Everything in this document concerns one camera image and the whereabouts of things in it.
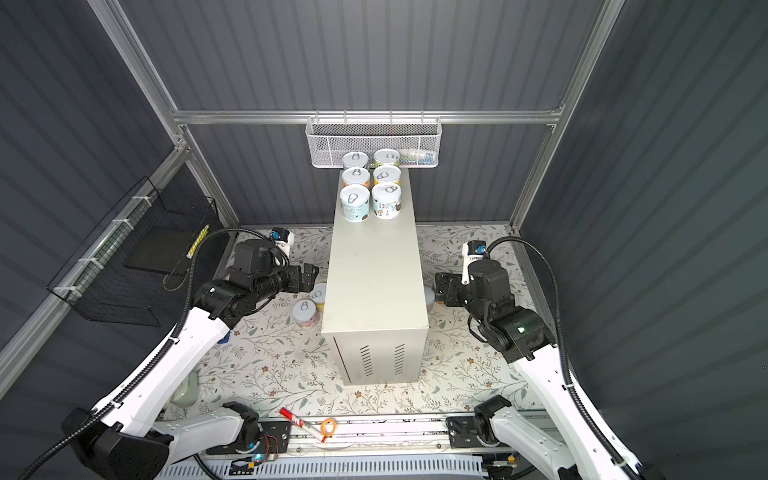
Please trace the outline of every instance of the wire basket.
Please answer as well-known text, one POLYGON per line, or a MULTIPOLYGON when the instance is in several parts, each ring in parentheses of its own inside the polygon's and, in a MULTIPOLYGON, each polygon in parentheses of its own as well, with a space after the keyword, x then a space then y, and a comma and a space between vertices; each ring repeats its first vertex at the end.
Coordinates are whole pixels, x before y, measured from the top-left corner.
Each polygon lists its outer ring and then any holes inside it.
MULTIPOLYGON (((185 308, 190 248, 203 230, 221 228, 215 201, 153 190, 125 218, 112 221, 118 227, 94 255, 77 260, 84 263, 79 275, 69 284, 49 285, 49 291, 95 322, 172 325, 185 308), (153 237, 175 239, 171 251, 160 256, 165 266, 137 266, 137 249, 151 253, 154 245, 147 248, 145 242, 153 237)), ((228 240, 213 238, 198 253, 195 287, 214 277, 228 240)))
POLYGON ((382 148, 400 152, 400 167, 437 167, 442 124, 440 119, 413 123, 329 123, 320 117, 306 122, 312 165, 343 168, 342 157, 351 151, 373 154, 382 148))

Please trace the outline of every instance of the red marker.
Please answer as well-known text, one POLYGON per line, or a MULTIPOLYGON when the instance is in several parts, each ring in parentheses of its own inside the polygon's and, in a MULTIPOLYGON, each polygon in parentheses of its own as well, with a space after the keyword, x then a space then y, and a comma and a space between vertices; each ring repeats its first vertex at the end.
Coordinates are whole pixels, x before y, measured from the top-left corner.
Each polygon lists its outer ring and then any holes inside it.
POLYGON ((300 419, 299 417, 291 413, 288 409, 285 409, 285 408, 280 409, 280 414, 285 418, 289 419, 295 426, 299 427, 304 432, 309 433, 311 436, 315 437, 321 442, 325 442, 326 439, 328 438, 325 435, 323 435, 323 433, 317 427, 315 427, 311 423, 304 422, 302 419, 300 419))

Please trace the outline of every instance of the black wire basket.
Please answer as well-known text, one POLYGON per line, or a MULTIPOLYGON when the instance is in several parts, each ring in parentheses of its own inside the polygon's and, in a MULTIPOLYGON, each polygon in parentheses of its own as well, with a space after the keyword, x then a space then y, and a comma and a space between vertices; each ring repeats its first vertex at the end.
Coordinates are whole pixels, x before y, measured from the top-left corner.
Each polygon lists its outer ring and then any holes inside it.
MULTIPOLYGON (((216 202, 201 195, 154 189, 124 218, 70 284, 48 290, 95 322, 171 326, 185 308, 193 247, 222 227, 216 202)), ((214 278, 226 235, 198 253, 194 288, 214 278)), ((74 263, 73 256, 67 264, 74 263)))

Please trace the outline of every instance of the robotic arm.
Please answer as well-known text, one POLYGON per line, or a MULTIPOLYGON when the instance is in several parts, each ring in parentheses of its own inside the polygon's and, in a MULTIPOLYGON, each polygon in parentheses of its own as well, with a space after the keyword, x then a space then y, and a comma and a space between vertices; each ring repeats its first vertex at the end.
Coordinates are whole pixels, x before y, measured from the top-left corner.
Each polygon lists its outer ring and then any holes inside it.
POLYGON ((258 414, 235 402, 182 422, 155 420, 205 352, 241 318, 260 310, 280 292, 312 291, 319 268, 305 264, 302 271, 290 266, 292 243, 293 233, 280 228, 270 237, 238 243, 229 280, 211 280, 197 291, 180 331, 174 328, 168 333, 91 411, 75 409, 68 415, 62 429, 70 436, 90 422, 71 440, 81 463, 103 478, 154 478, 165 465, 212 445, 236 442, 247 451, 259 442, 258 414), (128 386, 132 388, 125 395, 128 386), (96 412, 103 410, 108 412, 93 422, 96 412))
MULTIPOLYGON (((563 372, 561 367, 568 361, 562 341, 558 345, 559 313, 555 335, 536 312, 515 304, 506 270, 490 259, 490 251, 502 241, 532 247, 517 237, 504 237, 490 247, 481 240, 465 243, 462 274, 437 273, 435 299, 446 306, 463 306, 469 312, 470 333, 500 352, 521 373, 565 444, 525 420, 501 396, 475 407, 475 431, 480 441, 514 447, 551 480, 663 479, 654 467, 637 460, 603 420, 576 378, 563 372), (473 323, 482 337, 472 331, 473 323)), ((559 300, 555 303, 557 310, 559 300)))

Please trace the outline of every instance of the floral pattern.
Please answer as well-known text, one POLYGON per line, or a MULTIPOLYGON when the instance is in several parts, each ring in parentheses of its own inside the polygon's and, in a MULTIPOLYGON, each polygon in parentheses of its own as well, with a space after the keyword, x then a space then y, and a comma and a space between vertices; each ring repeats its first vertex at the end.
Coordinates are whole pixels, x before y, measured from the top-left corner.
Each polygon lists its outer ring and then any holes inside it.
MULTIPOLYGON (((296 228, 293 232, 291 262, 314 263, 320 267, 319 281, 325 281, 333 229, 296 228)), ((507 232, 503 225, 450 225, 419 226, 417 234, 424 283, 434 286, 436 272, 461 272, 459 254, 464 242, 490 243, 507 232)), ((238 240, 246 238, 241 235, 238 240)), ((533 308, 511 247, 502 244, 493 256, 508 270, 516 301, 533 308)), ((281 293, 262 311, 243 318, 229 342, 215 345, 197 365, 200 390, 195 405, 179 409, 168 404, 164 418, 202 415, 229 401, 250 405, 262 417, 278 416, 281 407, 297 415, 469 411, 493 395, 505 396, 518 409, 541 408, 501 354, 469 334, 466 312, 438 304, 429 314, 417 382, 344 386, 320 335, 320 322, 304 329, 290 319, 290 307, 299 298, 281 293)))

